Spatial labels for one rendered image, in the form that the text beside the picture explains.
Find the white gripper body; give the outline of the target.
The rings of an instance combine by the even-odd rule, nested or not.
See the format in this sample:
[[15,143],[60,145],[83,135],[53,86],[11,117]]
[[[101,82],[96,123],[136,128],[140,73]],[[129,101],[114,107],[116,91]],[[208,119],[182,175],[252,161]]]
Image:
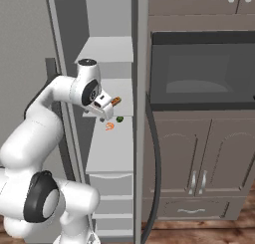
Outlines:
[[114,115],[114,107],[111,103],[106,104],[104,107],[97,102],[93,102],[87,106],[87,110],[103,120],[110,120]]

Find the grey fridge door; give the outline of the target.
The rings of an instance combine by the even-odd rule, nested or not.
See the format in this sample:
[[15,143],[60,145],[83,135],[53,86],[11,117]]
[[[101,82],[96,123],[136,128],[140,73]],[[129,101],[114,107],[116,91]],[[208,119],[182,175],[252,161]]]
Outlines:
[[136,17],[136,167],[135,167],[135,244],[141,244],[141,205],[143,178],[143,139],[147,47],[147,0],[135,0]]

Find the brown arched cupboard door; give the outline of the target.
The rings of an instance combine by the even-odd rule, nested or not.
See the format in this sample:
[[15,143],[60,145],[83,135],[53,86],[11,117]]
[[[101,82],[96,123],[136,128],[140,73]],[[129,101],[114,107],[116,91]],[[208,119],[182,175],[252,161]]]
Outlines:
[[200,169],[210,120],[155,121],[161,156],[161,197],[188,195],[193,170]]
[[[201,195],[203,171],[206,185]],[[246,196],[255,178],[255,120],[218,119],[211,122],[196,195]]]

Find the grey freezer door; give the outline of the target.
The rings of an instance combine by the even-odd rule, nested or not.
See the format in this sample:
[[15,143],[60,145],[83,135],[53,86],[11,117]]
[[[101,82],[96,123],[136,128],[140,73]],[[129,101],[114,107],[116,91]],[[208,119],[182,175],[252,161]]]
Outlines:
[[23,121],[56,56],[46,0],[0,0],[0,146]]

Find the brown flat cupboard door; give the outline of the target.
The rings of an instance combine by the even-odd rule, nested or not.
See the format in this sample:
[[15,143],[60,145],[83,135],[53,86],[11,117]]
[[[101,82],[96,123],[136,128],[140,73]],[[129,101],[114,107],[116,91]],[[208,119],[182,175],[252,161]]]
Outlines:
[[216,15],[234,14],[238,0],[148,0],[149,14],[163,15]]
[[255,0],[252,0],[251,3],[246,3],[245,0],[238,0],[237,14],[255,14]]

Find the grey fridge drawer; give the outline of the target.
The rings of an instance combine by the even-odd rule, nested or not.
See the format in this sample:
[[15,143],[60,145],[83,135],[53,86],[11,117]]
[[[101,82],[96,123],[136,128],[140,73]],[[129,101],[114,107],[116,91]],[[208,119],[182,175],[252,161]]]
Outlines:
[[104,218],[96,220],[96,233],[101,237],[132,237],[131,218]]
[[101,196],[132,195],[132,174],[91,174],[90,184]]
[[132,218],[131,199],[102,200],[93,213],[94,219]]

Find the grey fridge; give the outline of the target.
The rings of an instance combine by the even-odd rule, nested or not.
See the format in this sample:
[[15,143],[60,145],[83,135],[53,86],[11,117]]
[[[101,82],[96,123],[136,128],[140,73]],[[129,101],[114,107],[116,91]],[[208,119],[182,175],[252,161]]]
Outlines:
[[[74,77],[76,59],[90,37],[132,38],[132,0],[49,0],[61,73]],[[131,79],[132,63],[98,63],[102,79]],[[67,106],[72,142],[77,160],[79,179],[89,185],[91,174],[86,173],[96,120],[77,106]],[[131,199],[132,195],[101,196],[102,200]],[[132,237],[101,237],[104,242],[131,242]]]

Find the black built-in microwave oven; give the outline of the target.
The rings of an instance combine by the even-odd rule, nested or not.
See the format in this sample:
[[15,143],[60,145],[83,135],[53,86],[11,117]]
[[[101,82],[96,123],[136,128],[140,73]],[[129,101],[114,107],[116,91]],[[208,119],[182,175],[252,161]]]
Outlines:
[[255,31],[150,35],[154,111],[255,110]]

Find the brown drawer front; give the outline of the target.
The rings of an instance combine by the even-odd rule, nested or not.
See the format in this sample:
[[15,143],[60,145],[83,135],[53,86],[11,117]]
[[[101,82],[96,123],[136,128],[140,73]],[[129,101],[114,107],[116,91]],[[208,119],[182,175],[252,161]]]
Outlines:
[[[165,201],[158,210],[159,219],[198,219],[198,218],[220,218],[225,216],[229,203],[224,200],[184,200]],[[183,208],[194,210],[204,208],[205,212],[196,214],[177,213],[177,209]]]

